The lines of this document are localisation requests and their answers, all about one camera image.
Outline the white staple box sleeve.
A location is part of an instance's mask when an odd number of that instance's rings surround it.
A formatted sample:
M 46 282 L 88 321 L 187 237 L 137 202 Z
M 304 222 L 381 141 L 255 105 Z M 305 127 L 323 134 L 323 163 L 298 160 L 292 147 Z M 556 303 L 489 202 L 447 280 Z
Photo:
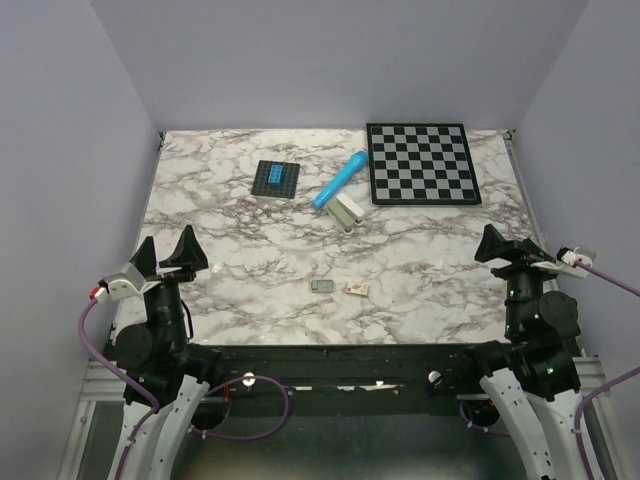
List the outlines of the white staple box sleeve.
M 345 292 L 351 295 L 366 297 L 369 292 L 369 285 L 363 282 L 348 282 L 345 287 Z

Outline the cream plastic piece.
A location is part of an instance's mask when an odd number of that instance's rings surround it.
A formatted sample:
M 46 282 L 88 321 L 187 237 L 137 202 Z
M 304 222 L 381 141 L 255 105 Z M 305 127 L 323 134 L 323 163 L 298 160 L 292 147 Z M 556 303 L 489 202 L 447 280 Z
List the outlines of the cream plastic piece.
M 328 202 L 326 207 L 327 212 L 340 226 L 341 230 L 345 234 L 351 234 L 355 228 L 356 222 L 349 211 L 341 206 L 336 200 Z

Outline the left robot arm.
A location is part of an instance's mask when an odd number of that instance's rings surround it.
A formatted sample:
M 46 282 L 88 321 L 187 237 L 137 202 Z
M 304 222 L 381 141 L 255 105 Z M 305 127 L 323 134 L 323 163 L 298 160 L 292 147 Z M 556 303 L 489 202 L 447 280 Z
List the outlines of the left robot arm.
M 154 240 L 146 237 L 129 262 L 104 279 L 109 299 L 140 297 L 146 314 L 115 340 L 115 364 L 126 387 L 112 479 L 170 478 L 199 401 L 221 385 L 219 354 L 192 343 L 192 321 L 179 290 L 208 267 L 192 226 L 186 226 L 167 259 L 156 259 Z

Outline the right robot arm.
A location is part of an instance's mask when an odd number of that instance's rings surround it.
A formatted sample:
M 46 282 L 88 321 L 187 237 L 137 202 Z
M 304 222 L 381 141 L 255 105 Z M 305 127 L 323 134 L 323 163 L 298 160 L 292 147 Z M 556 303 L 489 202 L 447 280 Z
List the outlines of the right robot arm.
M 492 274 L 505 281 L 506 344 L 469 349 L 462 384 L 493 403 L 530 479 L 600 479 L 583 395 L 570 344 L 581 333 L 577 301 L 544 284 L 559 275 L 580 277 L 532 240 L 507 240 L 485 226 L 478 262 L 501 259 Z

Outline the dark grey lego baseplate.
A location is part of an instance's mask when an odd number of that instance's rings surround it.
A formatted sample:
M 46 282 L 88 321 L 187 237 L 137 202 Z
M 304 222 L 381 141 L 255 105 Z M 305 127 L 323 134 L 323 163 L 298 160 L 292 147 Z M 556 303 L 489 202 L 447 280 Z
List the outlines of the dark grey lego baseplate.
M 294 199 L 299 172 L 298 163 L 260 160 L 251 194 L 260 197 Z

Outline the black white chessboard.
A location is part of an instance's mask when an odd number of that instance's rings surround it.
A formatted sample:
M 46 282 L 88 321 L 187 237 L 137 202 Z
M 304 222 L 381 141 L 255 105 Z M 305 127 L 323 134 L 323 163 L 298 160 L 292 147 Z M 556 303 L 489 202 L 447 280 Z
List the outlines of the black white chessboard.
M 370 192 L 378 206 L 482 203 L 465 128 L 457 123 L 368 123 Z

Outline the blue lego brick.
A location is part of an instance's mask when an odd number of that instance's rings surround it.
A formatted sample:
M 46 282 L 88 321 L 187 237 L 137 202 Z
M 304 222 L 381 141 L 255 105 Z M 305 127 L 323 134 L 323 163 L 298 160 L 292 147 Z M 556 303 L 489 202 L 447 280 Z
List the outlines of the blue lego brick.
M 269 168 L 267 176 L 267 185 L 270 187 L 280 187 L 282 184 L 283 166 L 281 164 L 272 164 Z

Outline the blue marker pen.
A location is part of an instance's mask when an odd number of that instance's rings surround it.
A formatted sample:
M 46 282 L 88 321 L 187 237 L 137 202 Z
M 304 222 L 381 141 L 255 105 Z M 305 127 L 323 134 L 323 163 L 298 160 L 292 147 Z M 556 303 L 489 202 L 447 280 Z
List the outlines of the blue marker pen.
M 312 202 L 315 209 L 323 208 L 346 183 L 368 164 L 365 151 L 354 153 L 339 173 L 325 186 Z

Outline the aluminium rail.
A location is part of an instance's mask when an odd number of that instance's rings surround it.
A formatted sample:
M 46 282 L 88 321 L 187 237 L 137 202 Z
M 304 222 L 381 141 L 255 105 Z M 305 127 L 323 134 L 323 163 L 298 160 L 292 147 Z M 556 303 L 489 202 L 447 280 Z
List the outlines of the aluminium rail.
M 584 394 L 590 393 L 606 381 L 599 357 L 575 357 L 576 369 Z M 122 402 L 125 383 L 97 361 L 87 365 L 80 400 L 84 402 Z

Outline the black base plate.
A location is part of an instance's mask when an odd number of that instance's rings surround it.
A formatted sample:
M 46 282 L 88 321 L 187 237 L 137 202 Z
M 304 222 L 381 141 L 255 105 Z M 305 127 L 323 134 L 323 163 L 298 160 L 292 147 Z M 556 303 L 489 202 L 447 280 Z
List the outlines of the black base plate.
M 196 417 L 453 416 L 478 395 L 471 345 L 226 346 Z

